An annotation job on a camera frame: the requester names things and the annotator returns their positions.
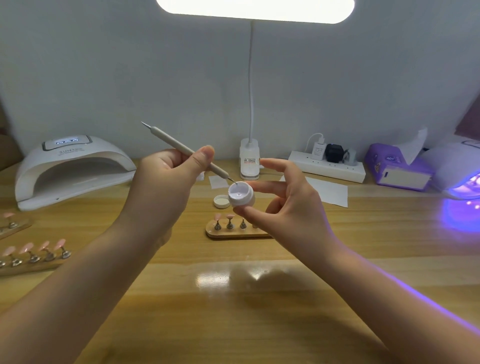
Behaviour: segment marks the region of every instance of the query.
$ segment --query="wooden table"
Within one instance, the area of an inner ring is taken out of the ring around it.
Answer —
[[[239,179],[236,161],[218,164]],[[0,212],[15,209],[15,170],[0,173]],[[349,247],[480,324],[480,234],[448,225],[451,206],[438,194],[309,176],[349,186],[348,208],[325,204]],[[261,172],[263,180],[279,178]],[[109,226],[127,192],[128,185],[114,186],[33,211],[34,225],[7,239],[20,245],[63,237],[75,250]],[[212,190],[207,177],[197,182],[171,241],[77,363],[394,362],[339,296],[275,241],[206,237],[205,224],[218,211],[213,197],[225,192]],[[258,194],[256,206],[271,198]],[[0,310],[49,274],[0,279]]]

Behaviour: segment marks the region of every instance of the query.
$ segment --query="open gel jar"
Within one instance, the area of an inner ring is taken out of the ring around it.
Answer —
[[[253,188],[246,182],[237,182],[228,189],[228,199],[230,204],[235,206],[253,206],[255,203],[255,194]]]

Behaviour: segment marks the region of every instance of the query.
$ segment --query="hand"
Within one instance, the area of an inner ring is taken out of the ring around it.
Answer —
[[[288,160],[262,158],[266,168],[283,172],[285,182],[247,182],[254,191],[276,194],[265,212],[250,206],[233,210],[251,224],[268,232],[301,262],[327,257],[342,243],[328,223],[318,192],[307,182],[300,169]]]
[[[168,235],[187,205],[196,178],[214,154],[211,146],[204,146],[189,158],[175,149],[143,158],[116,224],[155,239]]]

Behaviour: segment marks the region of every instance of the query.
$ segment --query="power strip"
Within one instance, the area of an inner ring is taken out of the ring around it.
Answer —
[[[356,166],[347,166],[343,163],[331,163],[326,160],[315,160],[311,154],[292,151],[288,160],[299,167],[302,172],[318,174],[320,176],[338,178],[339,180],[363,183],[365,168],[362,162]]]

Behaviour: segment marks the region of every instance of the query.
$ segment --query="gray wall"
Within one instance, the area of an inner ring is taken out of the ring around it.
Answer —
[[[262,156],[328,142],[364,152],[421,125],[452,132],[480,89],[478,0],[357,0],[336,25],[260,22],[253,67]],[[140,157],[184,143],[238,155],[248,133],[249,23],[155,0],[2,0],[0,97],[24,152],[86,133]]]

